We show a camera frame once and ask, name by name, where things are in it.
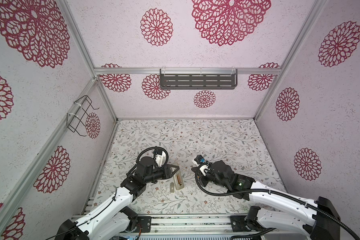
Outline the white battery cover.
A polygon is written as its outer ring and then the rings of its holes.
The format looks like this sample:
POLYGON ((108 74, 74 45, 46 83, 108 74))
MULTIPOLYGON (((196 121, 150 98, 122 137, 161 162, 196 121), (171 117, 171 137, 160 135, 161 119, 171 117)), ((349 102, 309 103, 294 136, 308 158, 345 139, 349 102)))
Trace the white battery cover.
POLYGON ((174 193, 174 192, 175 192, 175 184, 170 183, 170 193, 174 193))

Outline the white remote control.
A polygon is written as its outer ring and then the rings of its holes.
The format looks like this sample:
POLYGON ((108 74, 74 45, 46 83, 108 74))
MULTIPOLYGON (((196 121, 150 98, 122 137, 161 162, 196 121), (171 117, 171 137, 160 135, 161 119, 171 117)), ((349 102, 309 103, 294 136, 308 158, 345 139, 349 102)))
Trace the white remote control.
POLYGON ((174 180, 176 190, 181 190, 185 187, 185 184, 184 184, 184 181, 183 181, 180 171, 175 173, 175 175, 173 176, 173 180, 174 180))

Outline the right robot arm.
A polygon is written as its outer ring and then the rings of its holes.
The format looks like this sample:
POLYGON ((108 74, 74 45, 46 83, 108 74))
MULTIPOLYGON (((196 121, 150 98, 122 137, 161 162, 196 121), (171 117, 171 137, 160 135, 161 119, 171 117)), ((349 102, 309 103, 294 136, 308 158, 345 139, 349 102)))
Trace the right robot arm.
POLYGON ((197 186, 215 196, 233 196, 275 208, 275 211, 251 207, 244 220, 244 230, 265 232, 281 229, 302 234, 311 240, 338 240, 341 218, 329 199, 306 199, 278 191, 255 179, 236 174, 223 161, 210 163, 198 155, 192 168, 197 186))

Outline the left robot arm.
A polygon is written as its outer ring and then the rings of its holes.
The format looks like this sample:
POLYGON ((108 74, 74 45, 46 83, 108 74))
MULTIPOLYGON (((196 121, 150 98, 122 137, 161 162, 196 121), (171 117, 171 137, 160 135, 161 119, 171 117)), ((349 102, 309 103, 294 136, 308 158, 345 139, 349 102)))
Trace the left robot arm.
POLYGON ((84 217, 75 222, 66 220, 59 227, 55 240, 109 240, 125 230, 132 231, 137 214, 129 208, 148 183, 172 178, 180 167, 163 163, 157 168, 152 157, 143 157, 116 192, 84 217))

